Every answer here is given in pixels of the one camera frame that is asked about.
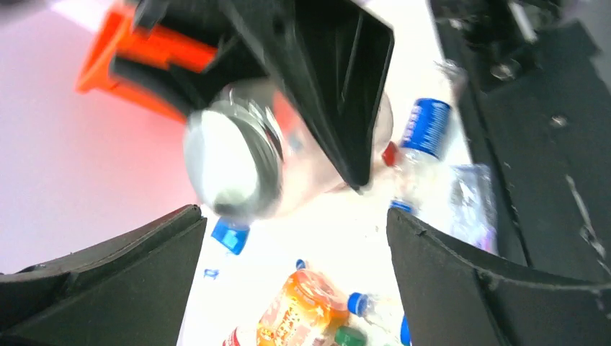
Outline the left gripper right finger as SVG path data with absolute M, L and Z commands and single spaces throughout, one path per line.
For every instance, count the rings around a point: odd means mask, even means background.
M 610 285 L 489 254 L 398 208 L 386 233 L 415 345 L 608 345 Z

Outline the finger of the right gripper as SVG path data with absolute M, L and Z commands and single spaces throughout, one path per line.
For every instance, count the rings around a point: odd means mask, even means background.
M 224 13 L 342 179 L 367 185 L 392 28 L 353 1 L 226 1 Z
M 206 108 L 229 84 L 267 76 L 239 37 L 222 42 L 220 51 L 201 71 L 189 71 L 175 63 L 163 70 L 116 54 L 110 62 L 110 74 L 152 92 L 183 117 Z

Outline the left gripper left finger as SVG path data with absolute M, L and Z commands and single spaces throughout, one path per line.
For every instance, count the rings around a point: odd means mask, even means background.
M 186 205 L 1 276 L 3 345 L 175 345 L 205 235 Z

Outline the clear bottle red cap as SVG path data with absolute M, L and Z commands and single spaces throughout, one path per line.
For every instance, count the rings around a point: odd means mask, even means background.
M 398 147 L 394 142 L 389 142 L 384 152 L 381 154 L 383 163 L 387 167 L 394 167 L 396 165 L 398 155 Z

